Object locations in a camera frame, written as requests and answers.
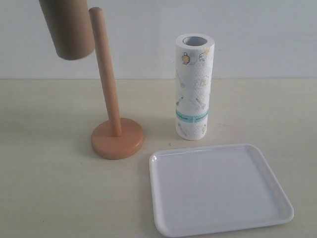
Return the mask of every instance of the table surface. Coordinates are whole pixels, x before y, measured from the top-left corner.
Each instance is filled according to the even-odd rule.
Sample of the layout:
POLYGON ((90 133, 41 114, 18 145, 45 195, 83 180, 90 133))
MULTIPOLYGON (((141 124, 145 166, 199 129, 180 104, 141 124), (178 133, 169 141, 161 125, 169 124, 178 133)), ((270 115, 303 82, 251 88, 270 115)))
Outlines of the table surface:
POLYGON ((109 161, 90 142, 107 119, 99 80, 0 80, 0 237, 161 238, 150 155, 235 143, 262 151, 294 219, 200 237, 317 237, 317 80, 214 80, 200 141, 175 131, 173 80, 118 80, 117 90, 121 116, 139 122, 146 140, 134 156, 109 161))

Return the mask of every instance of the wooden paper towel holder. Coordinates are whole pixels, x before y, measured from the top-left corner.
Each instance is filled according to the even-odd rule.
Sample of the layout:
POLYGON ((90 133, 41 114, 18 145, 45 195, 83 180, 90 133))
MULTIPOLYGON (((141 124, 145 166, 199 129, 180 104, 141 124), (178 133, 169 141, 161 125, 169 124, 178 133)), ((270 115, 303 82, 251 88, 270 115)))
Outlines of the wooden paper towel holder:
POLYGON ((93 150, 111 160, 135 154, 143 145, 144 133, 137 122, 120 118, 102 9, 93 7, 88 11, 86 0, 39 2, 58 56, 65 60, 81 59, 89 55, 95 46, 108 120, 93 131, 93 150))

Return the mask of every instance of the empty cardboard tube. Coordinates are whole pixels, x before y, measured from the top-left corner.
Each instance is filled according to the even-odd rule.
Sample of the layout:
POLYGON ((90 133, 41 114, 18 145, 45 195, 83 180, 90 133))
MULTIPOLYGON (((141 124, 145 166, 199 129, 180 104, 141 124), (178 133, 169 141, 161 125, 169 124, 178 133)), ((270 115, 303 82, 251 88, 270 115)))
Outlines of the empty cardboard tube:
POLYGON ((77 60, 95 48, 86 0, 39 0, 56 53, 77 60))

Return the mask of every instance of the kitchen roll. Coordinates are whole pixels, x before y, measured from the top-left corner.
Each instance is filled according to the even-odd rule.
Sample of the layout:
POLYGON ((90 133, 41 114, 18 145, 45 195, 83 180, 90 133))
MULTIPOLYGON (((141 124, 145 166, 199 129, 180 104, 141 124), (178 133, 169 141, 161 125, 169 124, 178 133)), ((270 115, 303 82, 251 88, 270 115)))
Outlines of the kitchen roll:
POLYGON ((176 131, 199 140, 207 131, 214 40, 202 34, 176 39, 176 131))

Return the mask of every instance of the white plastic tray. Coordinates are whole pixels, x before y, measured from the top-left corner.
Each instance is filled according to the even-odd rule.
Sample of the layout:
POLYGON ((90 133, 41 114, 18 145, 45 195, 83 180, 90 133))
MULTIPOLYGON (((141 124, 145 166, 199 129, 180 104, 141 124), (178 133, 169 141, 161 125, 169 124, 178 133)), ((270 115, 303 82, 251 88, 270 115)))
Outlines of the white plastic tray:
POLYGON ((290 222, 294 210, 250 144, 165 150, 150 158, 154 220, 167 237, 290 222))

